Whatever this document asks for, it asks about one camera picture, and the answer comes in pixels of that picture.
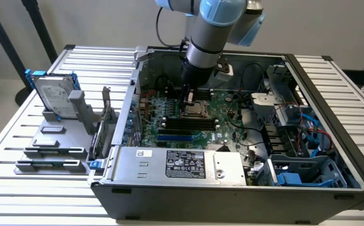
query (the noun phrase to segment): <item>blue ram slot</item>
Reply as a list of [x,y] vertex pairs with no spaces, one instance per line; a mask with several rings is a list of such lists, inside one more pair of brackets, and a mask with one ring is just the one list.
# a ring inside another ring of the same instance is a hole
[[192,141],[192,136],[158,136],[158,140]]

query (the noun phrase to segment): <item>white wall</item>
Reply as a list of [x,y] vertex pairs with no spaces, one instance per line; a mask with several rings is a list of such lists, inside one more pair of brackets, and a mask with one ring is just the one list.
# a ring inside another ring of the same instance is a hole
[[[364,1],[263,0],[267,21],[254,46],[227,49],[331,55],[343,68],[364,67]],[[134,47],[160,45],[155,35],[155,0],[39,0],[58,52],[66,44]],[[20,0],[0,0],[0,20],[26,67],[50,61]],[[184,15],[164,11],[160,33],[179,43]],[[18,74],[0,47],[0,78]]]

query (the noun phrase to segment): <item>robotic arm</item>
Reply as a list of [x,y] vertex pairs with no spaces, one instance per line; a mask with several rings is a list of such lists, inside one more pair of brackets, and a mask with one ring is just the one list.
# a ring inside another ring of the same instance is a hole
[[227,42],[250,46],[264,15],[260,0],[156,0],[159,6],[198,16],[182,67],[180,105],[194,105],[195,92],[215,70]]

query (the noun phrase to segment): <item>slotted metal table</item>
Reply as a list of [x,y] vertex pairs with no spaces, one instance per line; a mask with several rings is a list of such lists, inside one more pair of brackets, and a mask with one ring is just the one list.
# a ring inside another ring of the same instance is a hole
[[[98,112],[103,108],[103,86],[111,87],[111,105],[120,111],[135,69],[134,53],[134,49],[75,46],[62,52],[50,72],[76,72],[86,101]],[[335,62],[320,56],[296,58],[364,153],[364,94]],[[42,111],[43,103],[34,91],[0,133],[0,225],[198,225],[111,219],[87,176],[16,175],[15,162],[43,122]],[[320,225],[364,226],[364,211],[344,211]]]

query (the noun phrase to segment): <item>warning label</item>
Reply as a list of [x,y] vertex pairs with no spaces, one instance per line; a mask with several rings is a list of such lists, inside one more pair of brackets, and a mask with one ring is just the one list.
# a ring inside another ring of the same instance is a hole
[[167,151],[166,176],[206,179],[204,153]]

